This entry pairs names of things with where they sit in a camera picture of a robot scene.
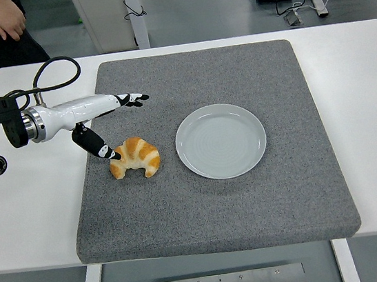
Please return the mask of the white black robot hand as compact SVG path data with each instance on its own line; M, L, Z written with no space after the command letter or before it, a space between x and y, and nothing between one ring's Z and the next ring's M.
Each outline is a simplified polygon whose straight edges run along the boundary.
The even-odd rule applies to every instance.
M119 160L121 155L84 123L108 114L123 106L141 107L142 101L149 98L146 94L96 94L75 99L52 108L35 107L38 114L36 142L49 141L60 130L72 132L72 140L86 152L102 159Z

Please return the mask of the person's hand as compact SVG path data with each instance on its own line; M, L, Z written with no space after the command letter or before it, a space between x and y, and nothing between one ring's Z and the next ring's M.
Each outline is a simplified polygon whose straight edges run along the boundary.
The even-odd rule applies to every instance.
M12 0L0 0L0 37L19 41L26 30L26 18Z

